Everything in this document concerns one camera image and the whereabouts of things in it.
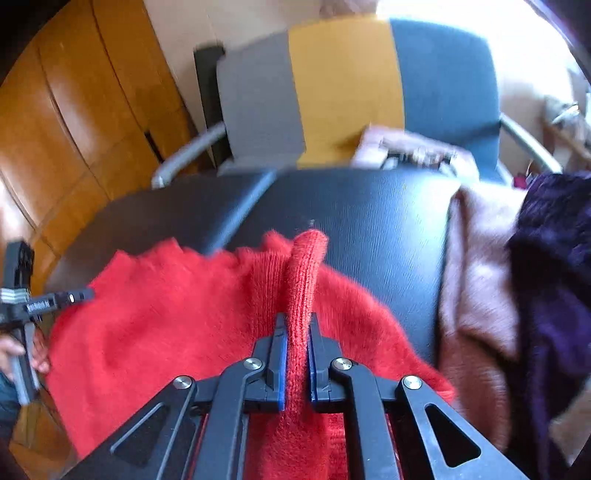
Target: person's hand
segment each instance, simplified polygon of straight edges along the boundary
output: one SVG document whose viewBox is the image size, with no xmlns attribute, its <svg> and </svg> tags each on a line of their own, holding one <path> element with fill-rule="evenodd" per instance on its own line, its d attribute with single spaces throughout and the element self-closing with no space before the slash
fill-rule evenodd
<svg viewBox="0 0 591 480">
<path fill-rule="evenodd" d="M 12 366 L 10 363 L 11 356 L 24 355 L 24 347 L 17 342 L 11 335 L 0 335 L 0 371 L 12 381 Z M 33 360 L 31 366 L 39 373 L 49 373 L 49 360 L 47 358 L 47 346 L 41 330 L 35 330 L 33 338 Z"/>
</svg>

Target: jeans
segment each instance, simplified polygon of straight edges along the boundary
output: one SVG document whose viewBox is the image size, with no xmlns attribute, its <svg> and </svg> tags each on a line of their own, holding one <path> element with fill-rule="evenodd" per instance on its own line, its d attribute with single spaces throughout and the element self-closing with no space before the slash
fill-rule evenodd
<svg viewBox="0 0 591 480">
<path fill-rule="evenodd" d="M 8 443 L 17 424 L 21 406 L 14 384 L 0 372 L 0 439 Z"/>
</svg>

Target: black handle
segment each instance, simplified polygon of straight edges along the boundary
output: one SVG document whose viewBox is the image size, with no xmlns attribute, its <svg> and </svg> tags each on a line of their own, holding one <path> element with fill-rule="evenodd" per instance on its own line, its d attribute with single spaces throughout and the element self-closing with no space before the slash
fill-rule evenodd
<svg viewBox="0 0 591 480">
<path fill-rule="evenodd" d="M 25 348 L 24 355 L 11 357 L 11 366 L 18 401 L 21 405 L 29 405 L 37 398 L 39 391 L 39 379 L 37 373 L 31 367 L 35 324 L 27 322 L 25 325 L 12 330 L 11 335 L 21 342 Z"/>
</svg>

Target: metal screw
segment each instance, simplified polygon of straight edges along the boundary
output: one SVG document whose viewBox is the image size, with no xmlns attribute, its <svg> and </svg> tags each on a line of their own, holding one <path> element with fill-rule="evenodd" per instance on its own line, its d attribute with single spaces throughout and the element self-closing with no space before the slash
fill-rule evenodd
<svg viewBox="0 0 591 480">
<path fill-rule="evenodd" d="M 415 377 L 414 375 L 407 375 L 402 379 L 402 383 L 404 383 L 404 386 L 406 388 L 409 388 L 411 390 L 418 390 L 419 388 L 421 388 L 423 380 L 421 380 L 419 377 Z"/>
<path fill-rule="evenodd" d="M 353 363 L 351 363 L 351 360 L 348 358 L 339 357 L 333 360 L 333 367 L 335 367 L 337 370 L 348 370 L 352 366 Z"/>
<path fill-rule="evenodd" d="M 193 380 L 191 379 L 191 377 L 188 377 L 187 375 L 181 375 L 180 377 L 177 377 L 173 380 L 174 388 L 176 388 L 177 390 L 184 390 L 185 388 L 189 388 L 192 383 Z"/>
<path fill-rule="evenodd" d="M 244 360 L 244 367 L 249 370 L 258 370 L 260 367 L 262 367 L 262 362 L 258 358 L 247 358 Z"/>
</svg>

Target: white wall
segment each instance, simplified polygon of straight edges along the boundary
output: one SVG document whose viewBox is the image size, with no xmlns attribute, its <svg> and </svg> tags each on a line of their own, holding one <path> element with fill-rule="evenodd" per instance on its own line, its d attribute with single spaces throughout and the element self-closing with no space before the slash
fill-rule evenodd
<svg viewBox="0 0 591 480">
<path fill-rule="evenodd" d="M 193 50 L 221 42 L 237 48 L 319 18 L 320 0 L 144 0 L 178 89 L 199 130 L 205 128 Z"/>
</svg>

